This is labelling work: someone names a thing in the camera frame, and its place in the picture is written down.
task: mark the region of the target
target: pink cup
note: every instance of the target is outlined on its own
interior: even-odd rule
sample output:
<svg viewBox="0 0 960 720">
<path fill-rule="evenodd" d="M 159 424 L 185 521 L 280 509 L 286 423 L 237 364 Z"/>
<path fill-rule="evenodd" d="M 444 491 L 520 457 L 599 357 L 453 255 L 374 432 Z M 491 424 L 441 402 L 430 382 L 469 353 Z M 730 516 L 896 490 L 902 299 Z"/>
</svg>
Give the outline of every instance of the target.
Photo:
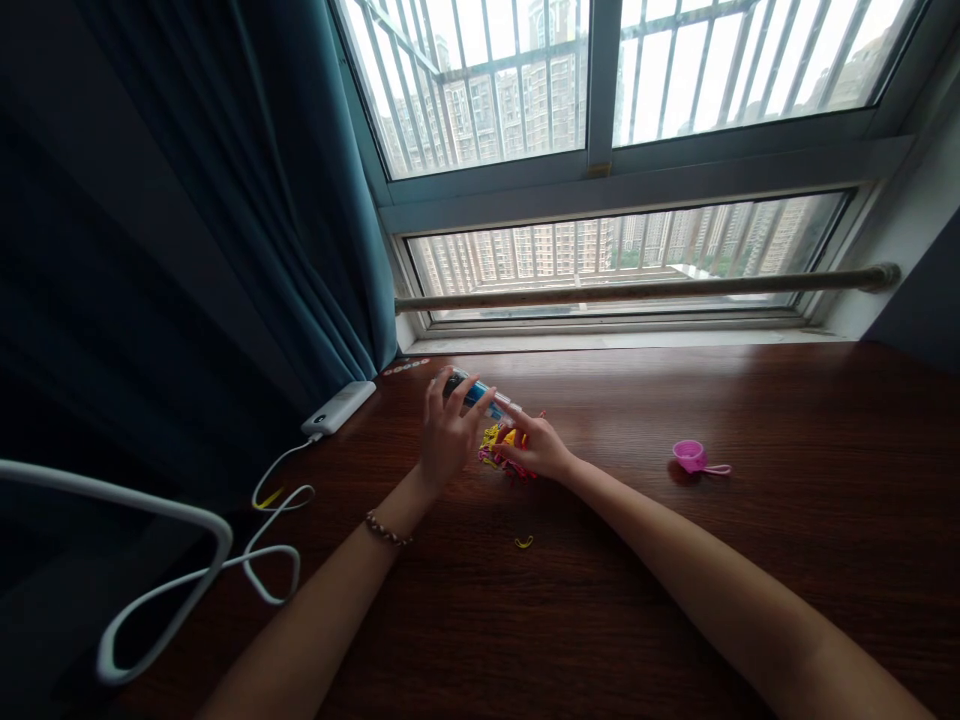
<svg viewBox="0 0 960 720">
<path fill-rule="evenodd" d="M 707 451 L 696 440 L 681 440 L 673 446 L 673 455 L 680 466 L 691 475 L 697 472 L 706 472 L 711 475 L 729 475 L 733 468 L 729 465 L 707 467 Z"/>
</svg>

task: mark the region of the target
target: colorful rubber bands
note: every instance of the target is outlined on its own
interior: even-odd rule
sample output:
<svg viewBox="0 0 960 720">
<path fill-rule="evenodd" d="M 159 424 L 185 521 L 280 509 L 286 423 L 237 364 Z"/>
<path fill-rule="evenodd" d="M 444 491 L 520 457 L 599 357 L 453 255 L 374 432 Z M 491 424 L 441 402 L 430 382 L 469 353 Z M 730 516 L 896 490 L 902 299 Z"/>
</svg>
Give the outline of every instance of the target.
<svg viewBox="0 0 960 720">
<path fill-rule="evenodd" d="M 500 434 L 500 425 L 494 425 L 493 427 L 487 428 L 483 431 L 483 442 L 480 443 L 480 450 L 477 452 L 477 459 L 480 462 L 486 463 L 487 465 L 492 465 L 493 467 L 502 469 L 507 475 L 510 476 L 510 486 L 513 487 L 513 484 L 520 480 L 521 483 L 526 485 L 530 478 L 535 478 L 537 474 L 527 470 L 522 465 L 514 462 L 513 460 L 507 460 L 503 455 L 495 453 L 493 451 L 493 446 L 497 444 L 497 435 Z M 506 437 L 503 438 L 503 442 L 507 445 L 513 445 L 516 442 L 517 430 L 514 428 Z"/>
</svg>

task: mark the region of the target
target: yellow rubber band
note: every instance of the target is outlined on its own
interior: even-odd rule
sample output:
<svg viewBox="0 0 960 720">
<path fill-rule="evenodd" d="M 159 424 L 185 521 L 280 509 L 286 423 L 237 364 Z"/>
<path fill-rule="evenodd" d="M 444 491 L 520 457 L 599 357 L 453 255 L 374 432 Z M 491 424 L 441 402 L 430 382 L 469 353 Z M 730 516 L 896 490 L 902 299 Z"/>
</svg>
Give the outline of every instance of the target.
<svg viewBox="0 0 960 720">
<path fill-rule="evenodd" d="M 260 510 L 266 510 L 266 509 L 267 509 L 267 506 L 268 506 L 270 503 L 272 503 L 274 500 L 276 500 L 278 497 L 280 497 L 280 495 L 282 495 L 282 494 L 283 494 L 283 488 L 280 488 L 280 489 L 277 490 L 273 495 L 271 495 L 270 497 L 268 497 L 266 500 L 264 500 L 264 501 L 263 501 L 262 503 L 260 503 L 259 505 L 255 505 L 254 507 L 257 507 L 257 508 L 259 508 Z"/>
</svg>

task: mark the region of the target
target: white power bank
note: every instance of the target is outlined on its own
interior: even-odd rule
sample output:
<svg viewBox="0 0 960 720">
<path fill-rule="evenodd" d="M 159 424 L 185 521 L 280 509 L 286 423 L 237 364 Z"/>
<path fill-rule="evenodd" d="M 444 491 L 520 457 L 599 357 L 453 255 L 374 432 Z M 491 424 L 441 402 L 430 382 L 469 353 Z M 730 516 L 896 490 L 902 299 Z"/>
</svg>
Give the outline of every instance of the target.
<svg viewBox="0 0 960 720">
<path fill-rule="evenodd" d="M 376 389 L 377 386 L 368 380 L 350 383 L 307 418 L 300 429 L 311 437 L 317 433 L 333 435 Z"/>
</svg>

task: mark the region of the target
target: window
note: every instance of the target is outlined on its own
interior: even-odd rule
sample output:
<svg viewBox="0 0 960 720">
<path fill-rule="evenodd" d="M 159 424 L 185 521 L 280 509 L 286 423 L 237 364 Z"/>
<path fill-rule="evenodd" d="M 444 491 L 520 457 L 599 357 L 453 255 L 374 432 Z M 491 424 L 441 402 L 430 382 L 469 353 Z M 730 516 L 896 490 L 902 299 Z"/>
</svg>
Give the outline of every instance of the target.
<svg viewBox="0 0 960 720">
<path fill-rule="evenodd" d="M 960 24 L 956 0 L 328 2 L 400 296 L 850 267 Z M 416 323 L 435 337 L 511 323 L 802 325 L 829 298 Z"/>
<path fill-rule="evenodd" d="M 407 239 L 425 295 L 804 272 L 848 193 Z M 434 320 L 788 308 L 791 294 L 435 312 Z"/>
<path fill-rule="evenodd" d="M 586 123 L 585 118 L 578 121 L 577 102 L 586 102 L 590 3 L 553 0 L 546 37 L 545 4 L 340 0 L 367 112 L 375 118 L 380 154 L 391 178 L 584 147 Z M 559 93 L 547 82 L 545 69 L 528 74 L 531 67 L 545 68 L 548 59 L 558 58 L 582 68 L 577 76 L 566 73 Z M 452 102 L 465 85 L 473 99 L 472 113 L 466 114 Z M 478 101 L 478 88 L 493 86 L 495 92 L 485 91 Z M 506 98 L 521 95 L 528 100 L 520 122 L 507 126 Z M 436 137 L 410 122 L 411 105 L 423 116 L 444 118 Z M 449 116 L 458 111 L 456 124 L 450 123 Z M 554 138 L 548 116 L 571 130 Z M 475 134 L 482 126 L 489 129 L 489 138 Z"/>
<path fill-rule="evenodd" d="M 874 103 L 913 0 L 626 0 L 614 145 Z"/>
</svg>

